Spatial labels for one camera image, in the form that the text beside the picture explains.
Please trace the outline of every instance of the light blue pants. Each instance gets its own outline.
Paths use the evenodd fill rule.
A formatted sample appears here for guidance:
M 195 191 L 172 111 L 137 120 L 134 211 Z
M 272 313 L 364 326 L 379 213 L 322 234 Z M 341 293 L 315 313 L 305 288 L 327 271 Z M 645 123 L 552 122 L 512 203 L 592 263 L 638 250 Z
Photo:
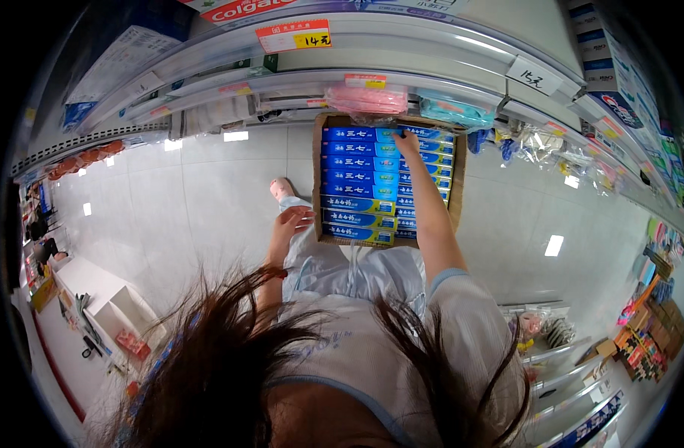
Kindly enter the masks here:
M 279 202 L 279 210 L 298 205 L 312 206 L 301 198 L 287 196 Z M 361 246 L 352 245 L 351 249 L 351 260 L 348 260 L 339 246 L 318 242 L 314 226 L 295 235 L 290 242 L 290 253 L 284 260 L 289 273 L 282 286 L 284 300 L 289 300 L 295 290 L 370 301 L 384 297 L 403 300 L 419 315 L 423 314 L 426 279 L 418 249 L 372 249 L 359 261 L 357 257 Z

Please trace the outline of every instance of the white t-shirt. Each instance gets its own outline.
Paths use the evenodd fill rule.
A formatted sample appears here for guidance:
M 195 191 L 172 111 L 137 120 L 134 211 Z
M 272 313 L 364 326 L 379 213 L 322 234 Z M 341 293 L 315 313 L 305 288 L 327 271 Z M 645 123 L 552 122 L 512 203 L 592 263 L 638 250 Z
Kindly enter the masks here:
M 334 317 L 321 325 L 326 340 L 293 345 L 294 360 L 270 386 L 303 381 L 327 384 L 362 402 L 398 443 L 408 447 L 439 444 L 418 372 L 375 320 L 371 302 L 310 291 L 295 293 L 293 301 L 281 318 L 312 309 L 332 311 Z M 508 324 L 489 292 L 462 270 L 445 270 L 434 279 L 428 306 L 436 305 L 442 311 L 446 355 L 472 394 L 472 402 L 478 403 L 510 349 Z M 522 378 L 516 356 L 487 407 L 499 433 L 519 410 Z

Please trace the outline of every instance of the hand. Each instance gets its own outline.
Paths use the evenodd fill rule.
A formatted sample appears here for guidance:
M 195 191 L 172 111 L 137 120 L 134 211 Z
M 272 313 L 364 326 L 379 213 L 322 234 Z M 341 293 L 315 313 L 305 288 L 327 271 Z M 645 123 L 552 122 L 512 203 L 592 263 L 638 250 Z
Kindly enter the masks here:
M 419 138 L 417 137 L 417 134 L 409 132 L 406 129 L 402 132 L 404 133 L 404 139 L 396 134 L 392 134 L 394 144 L 396 145 L 396 148 L 399 149 L 401 155 L 405 159 L 409 159 L 413 156 L 421 157 L 419 156 Z
M 290 207 L 280 213 L 272 228 L 272 239 L 269 242 L 265 263 L 282 267 L 285 257 L 290 253 L 290 240 L 315 222 L 308 219 L 315 214 L 310 207 L 303 205 Z

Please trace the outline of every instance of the open cardboard box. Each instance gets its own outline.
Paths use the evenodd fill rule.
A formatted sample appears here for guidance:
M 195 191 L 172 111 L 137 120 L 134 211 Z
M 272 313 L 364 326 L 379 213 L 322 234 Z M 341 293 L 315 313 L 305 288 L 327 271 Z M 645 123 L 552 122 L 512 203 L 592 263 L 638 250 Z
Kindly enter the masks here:
M 396 121 L 398 124 L 406 124 L 412 126 L 420 126 L 422 128 L 451 128 L 459 133 L 463 132 L 463 128 L 450 127 L 449 123 L 442 121 L 429 120 L 427 118 L 403 116 Z M 322 152 L 322 129 L 323 128 L 348 128 L 355 126 L 349 118 L 349 115 L 342 112 L 324 112 L 320 113 L 315 119 L 315 129 L 312 133 L 312 163 L 314 165 L 315 184 L 312 189 L 312 209 L 317 213 L 315 217 L 315 232 L 317 240 L 326 245 L 349 246 L 351 239 L 338 238 L 332 235 L 322 234 L 322 203 L 319 200 L 319 187 L 321 186 L 320 173 L 320 153 Z M 467 167 L 467 139 L 464 137 L 454 139 L 454 174 L 452 178 L 452 190 L 449 193 L 449 216 L 452 219 L 452 228 L 454 231 L 459 227 L 459 220 L 462 217 L 462 193 L 464 190 L 464 172 Z M 355 240 L 355 245 L 378 247 L 386 249 L 397 246 L 411 246 L 418 248 L 416 239 L 408 238 L 394 238 L 394 244 L 380 245 L 365 241 Z

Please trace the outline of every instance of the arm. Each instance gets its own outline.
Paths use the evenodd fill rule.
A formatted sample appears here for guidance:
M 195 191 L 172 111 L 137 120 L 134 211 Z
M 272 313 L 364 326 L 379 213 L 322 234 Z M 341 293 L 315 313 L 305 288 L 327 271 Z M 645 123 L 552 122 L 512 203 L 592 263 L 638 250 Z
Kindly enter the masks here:
M 264 264 L 270 267 L 284 268 L 284 259 L 290 253 L 290 240 L 296 234 L 302 233 L 311 224 L 315 215 L 310 207 L 294 206 L 283 211 L 275 219 L 272 229 L 272 240 L 267 249 L 267 256 Z M 276 311 L 282 306 L 282 279 L 274 277 L 265 282 L 257 291 L 257 323 L 256 330 L 261 330 L 269 326 Z
M 408 130 L 404 130 L 404 136 L 394 135 L 394 141 L 409 165 L 417 209 L 417 243 L 427 270 L 427 282 L 431 284 L 441 271 L 450 267 L 466 271 L 467 264 L 456 243 L 449 212 L 419 155 L 419 139 Z

